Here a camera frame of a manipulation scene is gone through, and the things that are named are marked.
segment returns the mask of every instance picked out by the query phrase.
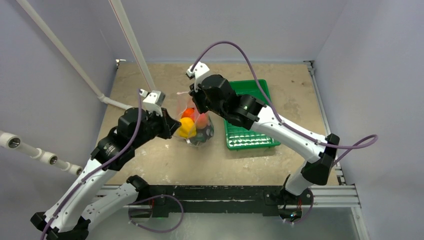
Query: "floor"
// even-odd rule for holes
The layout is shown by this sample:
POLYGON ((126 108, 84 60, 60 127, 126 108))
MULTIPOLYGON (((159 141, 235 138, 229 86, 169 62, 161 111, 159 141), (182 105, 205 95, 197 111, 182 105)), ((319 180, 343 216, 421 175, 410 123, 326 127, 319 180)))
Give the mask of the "floor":
MULTIPOLYGON (((177 114, 177 92, 185 92, 192 83, 185 75, 189 64, 149 64, 156 88, 166 94, 163 107, 171 116, 177 114)), ((208 64, 229 81, 251 80, 246 64, 208 64)), ((296 124, 325 135, 325 127, 306 65, 254 64, 256 75, 268 84, 272 102, 278 113, 296 124)), ((135 63, 122 63, 117 70, 110 98, 137 106, 137 89, 148 90, 135 63)), ((104 138, 116 126, 124 110, 109 105, 99 132, 104 138)), ((227 149, 224 121, 211 113, 214 137, 202 147, 193 147, 177 138, 155 138, 136 150, 129 161, 107 184, 120 185, 132 175, 149 184, 159 185, 282 185, 294 173, 303 158, 290 148, 256 148, 240 151, 227 149)), ((331 172, 328 185, 338 185, 331 172)))

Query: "gray wall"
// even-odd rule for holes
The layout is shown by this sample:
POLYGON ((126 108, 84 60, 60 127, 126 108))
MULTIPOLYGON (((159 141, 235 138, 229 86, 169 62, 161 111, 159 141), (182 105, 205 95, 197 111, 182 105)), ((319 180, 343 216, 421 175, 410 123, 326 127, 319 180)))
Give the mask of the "gray wall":
MULTIPOLYGON (((115 60, 83 0, 32 0, 102 91, 110 91, 115 60)), ((104 105, 14 0, 0 0, 0 130, 85 165, 104 105)), ((0 147, 0 239, 38 239, 30 223, 75 177, 0 147)))
MULTIPOLYGON (((347 0, 123 0, 148 62, 194 61, 220 40, 241 46, 254 62, 315 59, 347 0)), ((116 58, 133 61, 108 1, 90 0, 116 58)), ((237 50, 219 46, 209 61, 242 61, 237 50)))
POLYGON ((422 0, 349 1, 315 63, 342 143, 380 136, 341 163, 372 240, 424 234, 423 9, 422 0))

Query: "green plastic tray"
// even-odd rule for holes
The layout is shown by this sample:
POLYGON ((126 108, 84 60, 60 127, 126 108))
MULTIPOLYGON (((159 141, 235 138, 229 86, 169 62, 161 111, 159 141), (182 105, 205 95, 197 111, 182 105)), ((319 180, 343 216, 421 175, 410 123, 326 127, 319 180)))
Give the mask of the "green plastic tray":
MULTIPOLYGON (((267 102, 256 85, 255 80, 230 81, 229 84, 237 94, 250 94, 265 103, 267 102)), ((259 84, 268 98, 271 99, 267 81, 260 79, 259 84)), ((230 150, 270 148, 281 144, 265 134, 249 131, 243 127, 233 126, 226 120, 224 120, 224 127, 226 146, 230 150)))

